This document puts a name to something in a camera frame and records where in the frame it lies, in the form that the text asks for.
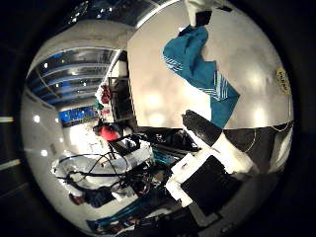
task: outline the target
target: ceiling light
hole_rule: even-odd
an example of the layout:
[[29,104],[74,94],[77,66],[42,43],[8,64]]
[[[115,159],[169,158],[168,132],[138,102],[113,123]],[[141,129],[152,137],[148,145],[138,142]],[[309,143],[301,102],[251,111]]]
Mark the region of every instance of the ceiling light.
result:
[[39,123],[40,122],[40,116],[34,116],[33,120],[34,120],[34,122]]
[[48,152],[47,152],[46,150],[42,150],[42,151],[40,152],[40,154],[41,154],[41,156],[45,157],[45,156],[48,155]]

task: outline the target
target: white surface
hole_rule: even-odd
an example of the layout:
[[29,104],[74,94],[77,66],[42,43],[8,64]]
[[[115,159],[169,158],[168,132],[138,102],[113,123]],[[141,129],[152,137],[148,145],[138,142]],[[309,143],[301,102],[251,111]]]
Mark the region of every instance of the white surface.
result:
[[[183,2],[149,19],[127,44],[131,93],[138,125],[182,127],[186,110],[210,119],[209,97],[165,65],[162,50],[189,24]],[[225,128],[262,127],[293,119],[291,96],[281,92],[275,72],[281,66],[276,50],[246,16],[214,10],[206,26],[209,38],[202,55],[216,60],[218,70],[240,93]],[[155,95],[159,104],[149,104]]]

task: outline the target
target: teal fabric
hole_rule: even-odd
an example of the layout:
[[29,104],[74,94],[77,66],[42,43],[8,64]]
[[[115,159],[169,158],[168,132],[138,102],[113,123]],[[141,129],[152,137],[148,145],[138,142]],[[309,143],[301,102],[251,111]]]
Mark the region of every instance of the teal fabric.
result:
[[186,27],[163,50],[172,71],[210,97],[211,122],[223,128],[239,99],[239,94],[216,70],[216,61],[204,61],[200,52],[208,38],[204,27]]

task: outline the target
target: wire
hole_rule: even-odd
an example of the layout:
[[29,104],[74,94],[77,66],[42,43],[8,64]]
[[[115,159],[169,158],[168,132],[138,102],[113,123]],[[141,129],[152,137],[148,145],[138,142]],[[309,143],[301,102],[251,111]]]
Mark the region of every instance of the wire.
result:
[[271,128],[273,128],[273,129],[274,129],[274,130],[276,130],[276,131],[284,131],[284,130],[286,130],[286,129],[287,129],[288,125],[289,125],[289,122],[287,122],[287,123],[286,123],[286,127],[285,127],[285,128],[283,128],[283,129],[277,129],[277,128],[276,128],[276,127],[274,127],[274,126],[271,126]]
[[254,128],[254,139],[253,139],[253,142],[250,144],[250,146],[244,151],[244,152],[248,152],[252,147],[253,145],[255,144],[255,141],[256,141],[256,137],[257,137],[257,132],[256,132],[256,129]]

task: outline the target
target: yellow sticker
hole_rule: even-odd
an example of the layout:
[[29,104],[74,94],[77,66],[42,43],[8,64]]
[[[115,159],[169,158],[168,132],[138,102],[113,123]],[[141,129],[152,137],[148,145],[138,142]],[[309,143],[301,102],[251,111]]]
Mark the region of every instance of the yellow sticker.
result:
[[276,71],[276,81],[279,85],[279,88],[282,90],[282,92],[285,93],[286,95],[289,95],[290,94],[289,81],[288,81],[287,74],[282,67],[280,67]]

